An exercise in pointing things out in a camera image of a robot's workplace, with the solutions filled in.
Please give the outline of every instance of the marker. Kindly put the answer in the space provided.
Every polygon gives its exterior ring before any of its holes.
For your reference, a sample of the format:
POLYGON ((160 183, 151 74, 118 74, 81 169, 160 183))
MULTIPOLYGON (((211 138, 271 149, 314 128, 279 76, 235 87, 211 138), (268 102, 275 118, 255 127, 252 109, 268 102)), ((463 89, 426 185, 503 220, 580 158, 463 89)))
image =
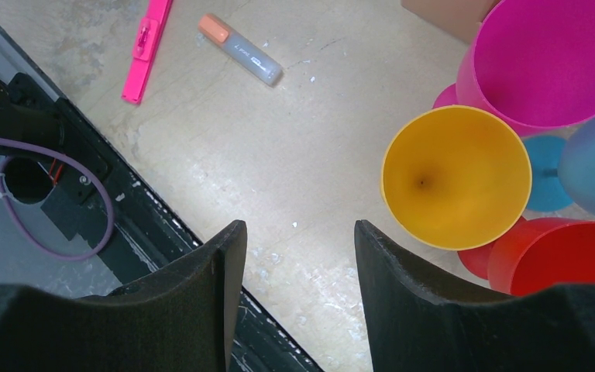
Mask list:
POLYGON ((154 57, 170 14, 172 0, 150 0, 147 14, 140 21, 133 44, 131 67, 122 89, 122 99, 139 105, 150 78, 154 57))
POLYGON ((281 77, 281 66, 275 60, 268 57, 217 16, 211 13, 204 15, 199 21, 198 29, 215 45, 269 86, 273 86, 281 77))

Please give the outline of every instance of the yellow cup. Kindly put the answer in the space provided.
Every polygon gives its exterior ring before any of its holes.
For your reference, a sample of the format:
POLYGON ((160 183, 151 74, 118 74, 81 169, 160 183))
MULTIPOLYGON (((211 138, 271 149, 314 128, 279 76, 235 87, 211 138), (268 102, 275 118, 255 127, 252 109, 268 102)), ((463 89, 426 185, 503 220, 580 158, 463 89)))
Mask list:
POLYGON ((394 218, 443 250, 470 250, 502 236, 524 211, 531 186, 528 153, 514 130, 460 105, 408 123, 382 167, 382 196, 394 218))

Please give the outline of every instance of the white paint speck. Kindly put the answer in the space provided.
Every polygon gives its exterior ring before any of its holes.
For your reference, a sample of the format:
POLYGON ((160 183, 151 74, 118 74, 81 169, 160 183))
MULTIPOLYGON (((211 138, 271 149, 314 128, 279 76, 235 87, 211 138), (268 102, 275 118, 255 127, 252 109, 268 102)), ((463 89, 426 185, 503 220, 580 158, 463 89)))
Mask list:
POLYGON ((352 337, 355 341, 361 340, 361 333, 353 331, 351 329, 348 329, 348 333, 350 334, 350 337, 352 337))
POLYGON ((293 354, 288 354, 291 356, 291 358, 293 358, 296 362, 300 363, 300 360, 298 360, 298 357, 293 355, 293 354))
POLYGON ((325 304, 325 306, 329 306, 330 308, 335 308, 336 310, 339 310, 341 312, 344 312, 345 311, 344 308, 342 308, 341 306, 338 306, 338 305, 334 305, 334 304, 329 304, 328 303, 328 304, 325 304))
POLYGON ((198 33, 197 35, 195 35, 195 43, 197 44, 197 47, 201 47, 201 45, 204 44, 205 40, 206 37, 203 33, 198 33))
POLYGON ((157 201, 156 198, 154 198, 153 194, 149 191, 145 191, 145 194, 147 194, 147 197, 154 202, 154 204, 160 206, 160 201, 157 201))
POLYGON ((238 305, 238 308, 241 308, 245 312, 245 314, 242 315, 242 320, 245 320, 245 317, 247 317, 248 314, 252 314, 252 316, 256 318, 256 315, 254 315, 254 313, 251 312, 246 306, 238 305))
POLYGON ((256 312, 258 312, 259 314, 263 313, 261 311, 261 308, 259 308, 259 306, 256 306, 256 304, 254 303, 254 301, 249 300, 249 305, 252 306, 254 308, 254 310, 256 310, 256 312))
POLYGON ((122 236, 124 236, 124 240, 126 240, 126 242, 131 246, 131 249, 136 254, 136 256, 138 256, 140 262, 147 265, 147 269, 149 269, 149 271, 153 273, 154 271, 158 270, 156 263, 154 263, 151 258, 147 256, 147 253, 142 248, 140 248, 138 243, 126 231, 120 230, 120 233, 122 236))
POLYGON ((245 363, 241 362, 236 355, 232 354, 232 358, 234 358, 236 364, 238 364, 238 367, 240 367, 242 372, 252 372, 252 370, 250 370, 247 365, 245 365, 245 363))
POLYGON ((261 253, 263 253, 263 248, 261 246, 252 249, 252 254, 254 255, 254 257, 258 257, 261 253))

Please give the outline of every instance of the cup rim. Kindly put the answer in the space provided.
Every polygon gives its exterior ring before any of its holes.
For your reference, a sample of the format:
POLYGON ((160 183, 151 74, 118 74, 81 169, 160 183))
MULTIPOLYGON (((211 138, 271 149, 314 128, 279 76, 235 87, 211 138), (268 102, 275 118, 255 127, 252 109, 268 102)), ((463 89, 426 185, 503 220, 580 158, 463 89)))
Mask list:
MULTIPOLYGON (((582 219, 565 219, 565 218, 561 218, 561 217, 542 217, 540 219, 559 219, 566 223, 561 223, 558 226, 555 226, 554 228, 547 230, 545 232, 540 233, 539 235, 537 235, 530 244, 528 244, 525 248, 521 248, 519 251, 519 255, 517 257, 516 260, 512 261, 512 265, 509 266, 509 270, 504 270, 503 272, 505 273, 505 277, 509 278, 509 286, 507 287, 507 293, 512 293, 512 289, 514 288, 514 275, 517 272, 517 269, 519 267, 519 265, 521 264, 524 256, 528 253, 528 251, 530 251, 530 249, 536 245, 540 240, 542 240, 545 236, 547 236, 548 234, 554 233, 556 231, 559 231, 561 229, 568 229, 570 227, 576 227, 576 226, 584 226, 584 225, 595 225, 595 221, 588 221, 588 220, 582 220, 582 219)), ((530 221, 537 221, 539 219, 529 219, 528 221, 525 221, 523 224, 518 224, 519 226, 521 225, 525 225, 530 221)), ((490 255, 490 259, 489 261, 491 262, 491 256, 494 254, 494 252, 496 252, 497 250, 492 250, 492 254, 490 255)))
POLYGON ((391 214, 391 216, 394 218, 394 221, 396 221, 398 223, 398 225, 400 225, 402 227, 403 230, 405 230, 411 237, 413 237, 414 239, 416 239, 417 241, 424 243, 428 246, 433 246, 434 248, 438 248, 440 250, 449 250, 452 252, 457 252, 460 250, 472 250, 474 248, 479 248, 481 246, 485 246, 489 243, 492 243, 493 241, 495 241, 496 239, 500 238, 501 236, 503 236, 507 231, 509 231, 520 219, 521 215, 523 214, 526 205, 528 204, 528 199, 530 198, 530 193, 532 192, 532 165, 530 164, 530 158, 528 157, 528 151, 525 148, 525 145, 523 143, 523 141, 521 140, 521 137, 514 131, 514 129, 509 126, 503 119, 501 119, 500 117, 494 115, 491 112, 487 112, 485 110, 482 110, 480 108, 475 108, 473 106, 466 106, 466 105, 449 105, 449 106, 442 106, 439 108, 434 108, 431 109, 427 112, 424 112, 422 114, 420 114, 419 116, 413 118, 412 120, 410 120, 407 124, 405 124, 400 130, 398 130, 398 132, 395 134, 394 138, 391 140, 391 142, 389 143, 389 146, 387 146, 387 149, 384 151, 384 157, 382 159, 382 171, 380 173, 380 192, 382 194, 382 199, 384 200, 384 204, 387 206, 387 209, 389 209, 389 213, 391 214), (417 122, 419 119, 423 118, 426 115, 430 115, 433 112, 437 112, 437 111, 442 111, 442 110, 451 110, 451 109, 466 109, 466 110, 470 110, 470 111, 475 111, 475 112, 479 112, 482 113, 484 115, 487 115, 491 118, 496 119, 498 122, 503 123, 503 127, 505 129, 507 129, 507 131, 509 133, 511 133, 511 135, 517 140, 516 142, 519 144, 519 147, 521 148, 522 153, 525 155, 525 159, 526 159, 526 163, 528 164, 528 169, 530 170, 529 172, 527 172, 528 174, 528 193, 527 193, 527 197, 524 199, 523 201, 523 207, 521 208, 521 211, 514 217, 514 221, 512 223, 509 224, 508 227, 505 228, 504 231, 502 231, 500 234, 497 234, 494 237, 490 237, 488 238, 486 241, 472 245, 472 246, 464 246, 463 248, 450 248, 450 247, 445 247, 445 246, 439 246, 437 244, 434 244, 432 242, 427 242, 423 239, 421 239, 420 237, 416 236, 414 233, 412 233, 407 227, 405 227, 402 222, 400 222, 400 220, 396 217, 393 209, 391 209, 389 202, 387 200, 387 193, 384 190, 384 168, 386 167, 387 164, 387 158, 389 156, 389 152, 391 151, 391 148, 393 147, 394 143, 396 142, 397 138, 402 134, 403 131, 405 131, 407 129, 407 127, 409 127, 409 125, 411 125, 414 122, 417 122))
POLYGON ((473 76, 473 85, 475 85, 477 91, 480 93, 481 95, 481 99, 483 101, 483 103, 485 105, 487 105, 490 109, 494 110, 495 112, 499 113, 500 116, 499 117, 503 117, 506 120, 509 120, 510 122, 517 124, 519 126, 523 126, 525 128, 529 128, 529 129, 536 129, 536 130, 555 130, 555 129, 561 129, 561 128, 566 128, 568 126, 576 126, 578 124, 587 122, 588 120, 594 119, 595 118, 595 114, 592 114, 590 116, 588 116, 585 119, 581 119, 578 120, 577 122, 572 122, 569 124, 564 124, 561 126, 534 126, 532 124, 526 124, 524 122, 520 122, 516 119, 512 119, 510 116, 505 115, 501 110, 497 109, 494 105, 491 104, 491 102, 489 102, 489 100, 487 100, 486 95, 484 94, 482 88, 480 87, 480 83, 478 82, 478 78, 477 78, 477 73, 476 73, 476 51, 477 51, 477 44, 478 44, 478 40, 480 39, 480 36, 482 35, 482 31, 483 29, 486 27, 487 25, 487 20, 490 19, 491 15, 494 12, 499 12, 500 11, 500 7, 502 5, 505 4, 505 0, 501 0, 498 4, 496 4, 496 6, 494 6, 493 9, 491 9, 491 11, 489 11, 487 13, 487 16, 485 17, 485 19, 483 20, 483 22, 480 24, 480 28, 478 29, 478 33, 476 35, 476 38, 473 40, 473 42, 471 43, 471 45, 469 46, 470 48, 470 56, 469 56, 469 63, 470 63, 470 67, 471 67, 471 74, 473 76))

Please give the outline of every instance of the orange marker cap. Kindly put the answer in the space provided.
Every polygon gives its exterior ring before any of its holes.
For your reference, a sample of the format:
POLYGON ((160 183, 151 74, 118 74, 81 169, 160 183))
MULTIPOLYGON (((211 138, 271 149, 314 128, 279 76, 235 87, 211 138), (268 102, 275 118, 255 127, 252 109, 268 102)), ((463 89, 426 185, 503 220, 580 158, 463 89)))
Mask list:
POLYGON ((201 17, 198 29, 216 44, 224 43, 232 30, 229 25, 211 13, 204 14, 204 16, 201 17))

